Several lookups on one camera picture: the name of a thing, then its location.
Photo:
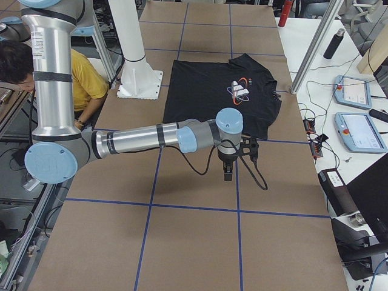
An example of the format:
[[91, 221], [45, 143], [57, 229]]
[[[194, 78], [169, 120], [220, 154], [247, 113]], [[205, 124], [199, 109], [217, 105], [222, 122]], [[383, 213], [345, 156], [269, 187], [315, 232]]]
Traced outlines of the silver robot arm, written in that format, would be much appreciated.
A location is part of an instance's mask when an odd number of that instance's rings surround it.
[[243, 117], [233, 108], [204, 122], [189, 119], [127, 131], [80, 131], [73, 114], [70, 37], [77, 29], [93, 33], [92, 1], [22, 1], [21, 14], [31, 32], [38, 103], [38, 126], [24, 158], [32, 177], [58, 184], [93, 160], [172, 145], [182, 153], [214, 146], [224, 162], [238, 157]]

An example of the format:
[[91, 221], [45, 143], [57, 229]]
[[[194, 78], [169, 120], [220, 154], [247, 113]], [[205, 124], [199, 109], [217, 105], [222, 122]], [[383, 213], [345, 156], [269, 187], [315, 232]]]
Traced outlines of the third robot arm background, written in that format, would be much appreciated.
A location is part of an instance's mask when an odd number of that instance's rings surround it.
[[18, 17], [9, 16], [1, 19], [1, 41], [5, 40], [18, 42], [30, 40], [30, 32]]

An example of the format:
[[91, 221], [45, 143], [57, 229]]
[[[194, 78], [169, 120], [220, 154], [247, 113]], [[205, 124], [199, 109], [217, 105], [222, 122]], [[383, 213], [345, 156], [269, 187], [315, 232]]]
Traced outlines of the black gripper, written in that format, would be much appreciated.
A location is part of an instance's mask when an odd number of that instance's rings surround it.
[[238, 157], [238, 153], [223, 153], [218, 150], [218, 158], [223, 162], [224, 181], [232, 180], [232, 164]]

